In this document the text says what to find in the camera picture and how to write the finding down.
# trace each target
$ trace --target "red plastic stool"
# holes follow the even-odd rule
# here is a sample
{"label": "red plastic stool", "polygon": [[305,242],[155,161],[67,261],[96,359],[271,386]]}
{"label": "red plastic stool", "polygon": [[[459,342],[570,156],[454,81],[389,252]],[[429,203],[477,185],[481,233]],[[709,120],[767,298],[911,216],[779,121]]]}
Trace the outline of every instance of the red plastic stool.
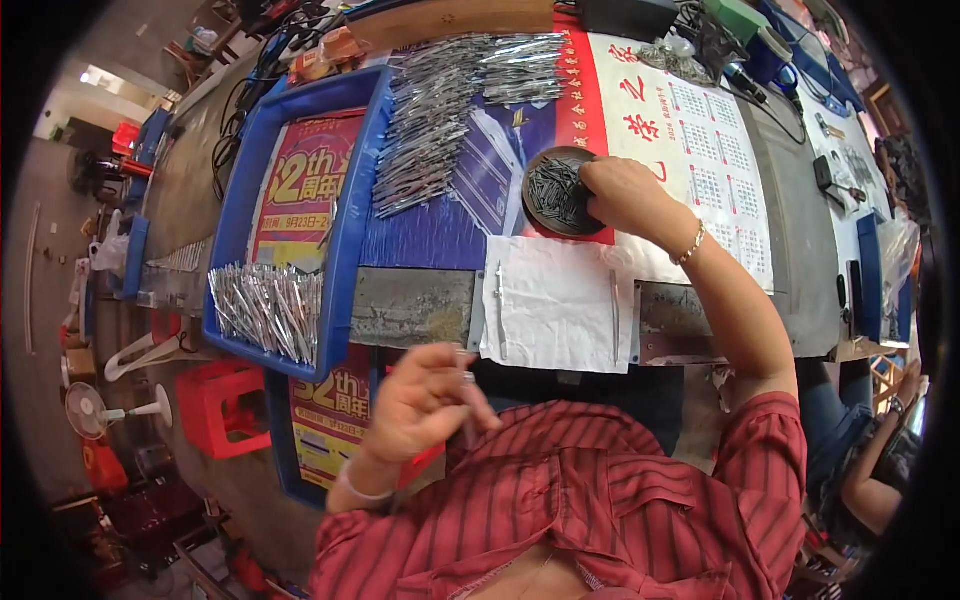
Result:
{"label": "red plastic stool", "polygon": [[[253,411],[240,396],[263,390],[263,371],[239,358],[219,360],[177,376],[180,421],[186,439],[212,458],[230,458],[270,446],[270,433],[255,429]],[[249,436],[231,442],[227,433]]]}

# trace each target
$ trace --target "black device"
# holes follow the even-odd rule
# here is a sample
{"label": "black device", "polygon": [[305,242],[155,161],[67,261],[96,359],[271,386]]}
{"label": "black device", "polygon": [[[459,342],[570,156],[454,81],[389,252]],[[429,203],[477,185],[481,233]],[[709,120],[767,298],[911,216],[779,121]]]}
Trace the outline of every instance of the black device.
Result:
{"label": "black device", "polygon": [[680,9],[673,0],[576,0],[588,32],[653,43],[666,36]]}

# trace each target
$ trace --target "white bangle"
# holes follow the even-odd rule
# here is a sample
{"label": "white bangle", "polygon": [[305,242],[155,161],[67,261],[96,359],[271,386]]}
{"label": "white bangle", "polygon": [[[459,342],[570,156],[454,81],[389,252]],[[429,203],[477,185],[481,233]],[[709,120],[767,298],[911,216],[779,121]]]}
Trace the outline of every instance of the white bangle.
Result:
{"label": "white bangle", "polygon": [[342,467],[340,467],[340,473],[337,475],[337,483],[341,486],[347,488],[350,493],[360,498],[361,500],[367,500],[368,502],[378,502],[380,500],[386,500],[390,496],[396,493],[396,490],[389,490],[380,495],[366,495],[365,493],[358,492],[351,484],[350,480],[347,477],[347,470],[350,467],[350,459],[346,459]]}
{"label": "white bangle", "polygon": [[673,262],[673,264],[675,265],[684,264],[687,260],[689,260],[690,256],[692,256],[693,253],[696,252],[698,248],[700,248],[700,245],[704,243],[704,236],[707,235],[707,226],[704,225],[703,219],[698,219],[698,221],[700,221],[700,230],[697,231],[697,239],[694,240],[693,242],[693,248],[691,248],[690,250],[682,254],[680,258],[674,259],[673,257],[671,257],[670,261]]}

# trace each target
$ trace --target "gold bracelet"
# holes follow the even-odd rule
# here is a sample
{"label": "gold bracelet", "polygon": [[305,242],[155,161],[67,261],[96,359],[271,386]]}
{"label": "gold bracelet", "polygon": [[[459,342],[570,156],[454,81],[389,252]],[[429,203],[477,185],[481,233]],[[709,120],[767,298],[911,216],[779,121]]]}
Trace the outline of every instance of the gold bracelet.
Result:
{"label": "gold bracelet", "polygon": [[690,256],[692,256],[693,253],[696,252],[698,248],[700,248],[700,245],[704,243],[704,236],[707,235],[707,227],[704,225],[703,219],[698,219],[698,221],[700,221],[700,230],[697,231],[697,239],[693,242],[693,248],[691,248],[690,250],[682,254],[680,258],[676,258],[676,259],[670,258],[670,261],[673,262],[673,264],[675,265],[684,264],[687,260],[690,259]]}

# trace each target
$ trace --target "white cloth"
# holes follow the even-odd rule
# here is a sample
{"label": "white cloth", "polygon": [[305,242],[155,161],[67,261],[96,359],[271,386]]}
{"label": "white cloth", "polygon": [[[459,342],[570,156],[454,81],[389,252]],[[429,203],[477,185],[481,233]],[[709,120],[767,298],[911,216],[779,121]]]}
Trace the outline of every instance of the white cloth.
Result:
{"label": "white cloth", "polygon": [[[633,254],[616,246],[548,238],[488,237],[480,356],[501,365],[576,372],[627,372],[634,328]],[[502,269],[501,313],[494,295]],[[613,360],[611,270],[619,306]]]}

